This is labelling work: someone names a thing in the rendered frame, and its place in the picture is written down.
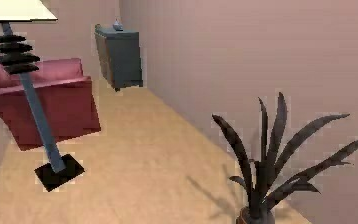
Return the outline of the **dark grey cabinet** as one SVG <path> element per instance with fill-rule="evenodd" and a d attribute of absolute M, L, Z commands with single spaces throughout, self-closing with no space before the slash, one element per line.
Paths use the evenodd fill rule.
<path fill-rule="evenodd" d="M 116 90 L 143 86 L 139 33 L 95 25 L 101 74 Z"/>

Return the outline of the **dark house plant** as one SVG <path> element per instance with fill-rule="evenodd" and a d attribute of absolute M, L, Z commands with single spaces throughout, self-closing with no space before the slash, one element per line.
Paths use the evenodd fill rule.
<path fill-rule="evenodd" d="M 296 191 L 315 192 L 317 188 L 310 183 L 313 177 L 330 167 L 345 165 L 347 163 L 345 159 L 358 150 L 358 140 L 355 140 L 320 163 L 293 175 L 274 189 L 273 183 L 296 150 L 322 127 L 344 116 L 337 114 L 317 118 L 301 128 L 285 145 L 282 145 L 288 115 L 284 95 L 278 95 L 277 112 L 272 128 L 268 127 L 266 106 L 261 104 L 260 108 L 261 158 L 259 160 L 252 160 L 247 156 L 241 138 L 223 117 L 219 115 L 212 117 L 238 160 L 241 174 L 231 176 L 229 179 L 246 191 L 248 205 L 245 207 L 249 208 L 253 218 L 258 218 L 264 212 L 272 213 L 276 205 Z"/>

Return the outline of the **red sofa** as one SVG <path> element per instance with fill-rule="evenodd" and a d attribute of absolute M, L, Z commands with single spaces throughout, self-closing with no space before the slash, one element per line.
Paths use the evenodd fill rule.
<path fill-rule="evenodd" d="M 57 142 L 101 130 L 92 95 L 92 80 L 78 58 L 42 61 L 30 74 L 52 135 Z M 0 65 L 0 118 L 18 147 L 27 151 L 43 145 L 24 88 L 17 75 Z"/>

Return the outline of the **brown plant pot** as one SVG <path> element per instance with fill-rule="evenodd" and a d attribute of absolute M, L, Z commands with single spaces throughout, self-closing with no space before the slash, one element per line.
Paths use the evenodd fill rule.
<path fill-rule="evenodd" d="M 249 208 L 244 207 L 235 219 L 235 224 L 275 224 L 275 218 L 271 212 L 264 212 L 258 218 L 253 218 Z"/>

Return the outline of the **floor lamp with white shade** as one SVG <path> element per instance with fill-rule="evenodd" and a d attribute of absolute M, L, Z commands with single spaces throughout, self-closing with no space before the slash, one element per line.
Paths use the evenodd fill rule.
<path fill-rule="evenodd" d="M 0 0 L 0 24 L 3 31 L 0 36 L 0 64 L 10 75 L 18 74 L 24 88 L 48 157 L 48 163 L 36 168 L 34 172 L 48 192 L 69 182 L 85 170 L 72 155 L 60 154 L 29 75 L 30 72 L 38 70 L 35 62 L 40 58 L 31 53 L 31 46 L 23 44 L 26 38 L 15 34 L 10 24 L 50 21 L 57 21 L 57 17 L 41 0 Z"/>

